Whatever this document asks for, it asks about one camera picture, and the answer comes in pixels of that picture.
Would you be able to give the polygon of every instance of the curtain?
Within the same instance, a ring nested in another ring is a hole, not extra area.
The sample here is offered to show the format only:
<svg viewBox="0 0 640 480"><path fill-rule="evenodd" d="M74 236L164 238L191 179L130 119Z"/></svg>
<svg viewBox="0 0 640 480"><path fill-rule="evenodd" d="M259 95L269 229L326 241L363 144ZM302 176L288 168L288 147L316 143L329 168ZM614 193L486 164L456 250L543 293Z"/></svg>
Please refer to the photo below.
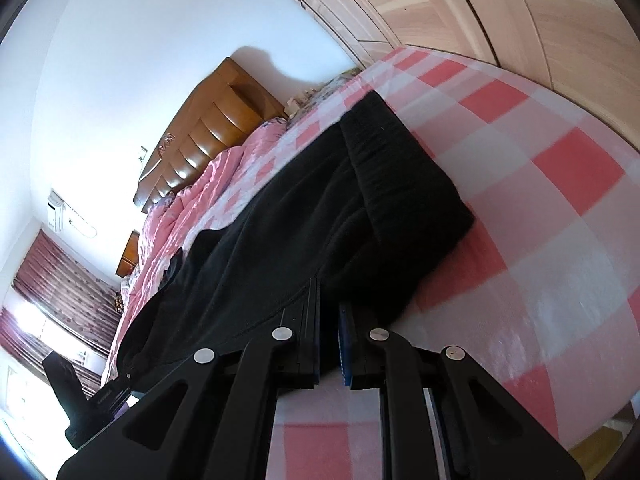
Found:
<svg viewBox="0 0 640 480"><path fill-rule="evenodd" d="M0 346L11 354L22 366L37 378L47 381L42 360L49 355L51 348L36 336L23 332L15 316L4 309L0 314ZM92 396L100 389L100 376L78 363L73 363L86 396Z"/></svg>
<svg viewBox="0 0 640 480"><path fill-rule="evenodd" d="M42 231L18 269L13 287L49 319L107 357L120 320L114 309L116 291Z"/></svg>

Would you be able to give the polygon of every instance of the black clothing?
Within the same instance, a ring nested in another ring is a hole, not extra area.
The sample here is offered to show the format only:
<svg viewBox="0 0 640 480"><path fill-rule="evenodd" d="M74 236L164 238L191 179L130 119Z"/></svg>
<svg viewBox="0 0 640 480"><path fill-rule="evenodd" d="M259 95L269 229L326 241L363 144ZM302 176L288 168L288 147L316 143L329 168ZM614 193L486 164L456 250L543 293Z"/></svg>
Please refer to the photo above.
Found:
<svg viewBox="0 0 640 480"><path fill-rule="evenodd" d="M388 324L473 216L449 177L375 92L299 153L236 220L195 239L180 270L126 333L119 373L157 383L199 348L244 348L255 330L321 283L321 354L336 365L338 300Z"/></svg>

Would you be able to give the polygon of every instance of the metal rivet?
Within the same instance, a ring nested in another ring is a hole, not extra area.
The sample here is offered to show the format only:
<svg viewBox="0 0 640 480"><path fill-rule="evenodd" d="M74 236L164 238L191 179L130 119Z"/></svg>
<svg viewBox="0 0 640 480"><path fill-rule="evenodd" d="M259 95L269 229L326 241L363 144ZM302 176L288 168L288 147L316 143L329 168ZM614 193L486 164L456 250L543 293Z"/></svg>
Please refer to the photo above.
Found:
<svg viewBox="0 0 640 480"><path fill-rule="evenodd" d="M372 338L373 341L386 341L389 339L389 332L384 328L374 328L369 332L369 337Z"/></svg>
<svg viewBox="0 0 640 480"><path fill-rule="evenodd" d="M193 360L199 365L205 365L213 361L216 353L211 348L201 348L193 355Z"/></svg>
<svg viewBox="0 0 640 480"><path fill-rule="evenodd" d="M291 339L291 336L293 336L293 330L286 326L279 326L276 330L271 332L271 335L277 341L286 341L287 339Z"/></svg>
<svg viewBox="0 0 640 480"><path fill-rule="evenodd" d="M462 361L466 355L465 351L459 346L450 346L444 353L449 359L453 359L454 361Z"/></svg>

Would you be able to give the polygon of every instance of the window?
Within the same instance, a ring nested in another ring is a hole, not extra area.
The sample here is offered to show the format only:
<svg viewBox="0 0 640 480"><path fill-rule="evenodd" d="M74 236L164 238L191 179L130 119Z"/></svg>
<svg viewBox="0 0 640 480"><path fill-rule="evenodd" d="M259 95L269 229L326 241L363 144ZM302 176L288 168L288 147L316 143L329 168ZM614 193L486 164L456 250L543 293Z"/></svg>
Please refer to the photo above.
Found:
<svg viewBox="0 0 640 480"><path fill-rule="evenodd" d="M37 307L25 301L15 312L20 328L33 334L45 345L53 348L64 357L83 365L88 348L71 334L65 332L41 313Z"/></svg>
<svg viewBox="0 0 640 480"><path fill-rule="evenodd" d="M69 420L53 390L19 365L8 367L6 402L1 418L34 465L54 480L76 452L66 441Z"/></svg>

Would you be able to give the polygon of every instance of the pink checkered bedsheet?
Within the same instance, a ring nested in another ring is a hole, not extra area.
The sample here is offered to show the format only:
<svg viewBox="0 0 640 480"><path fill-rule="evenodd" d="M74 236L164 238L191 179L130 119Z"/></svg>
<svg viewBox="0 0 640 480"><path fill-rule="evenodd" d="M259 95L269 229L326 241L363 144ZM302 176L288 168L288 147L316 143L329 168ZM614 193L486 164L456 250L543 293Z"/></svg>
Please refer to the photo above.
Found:
<svg viewBox="0 0 640 480"><path fill-rule="evenodd" d="M228 225L369 90L457 185L476 224L394 329L465 348L565 446L640 390L640 156L552 91L454 54L404 47L322 102L186 239ZM268 478L377 479L376 392L339 372L280 400Z"/></svg>

